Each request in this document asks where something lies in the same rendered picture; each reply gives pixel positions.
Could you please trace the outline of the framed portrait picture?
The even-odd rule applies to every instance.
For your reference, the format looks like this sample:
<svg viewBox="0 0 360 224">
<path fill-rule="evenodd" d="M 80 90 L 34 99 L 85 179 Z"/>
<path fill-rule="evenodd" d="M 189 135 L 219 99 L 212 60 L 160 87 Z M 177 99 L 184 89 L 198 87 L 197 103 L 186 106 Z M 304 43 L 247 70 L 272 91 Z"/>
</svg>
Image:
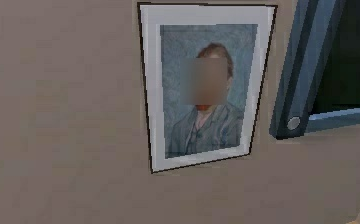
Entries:
<svg viewBox="0 0 360 224">
<path fill-rule="evenodd" d="M 249 155 L 276 6 L 137 9 L 152 172 Z"/>
</svg>

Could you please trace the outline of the blue framed window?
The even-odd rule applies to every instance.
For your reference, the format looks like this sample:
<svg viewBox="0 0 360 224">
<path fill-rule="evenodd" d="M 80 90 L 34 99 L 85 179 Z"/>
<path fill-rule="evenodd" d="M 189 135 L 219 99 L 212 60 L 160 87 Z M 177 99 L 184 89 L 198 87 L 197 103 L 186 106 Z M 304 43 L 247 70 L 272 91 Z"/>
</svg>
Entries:
<svg viewBox="0 0 360 224">
<path fill-rule="evenodd" d="M 298 0 L 273 109 L 277 139 L 360 124 L 360 0 Z"/>
</svg>

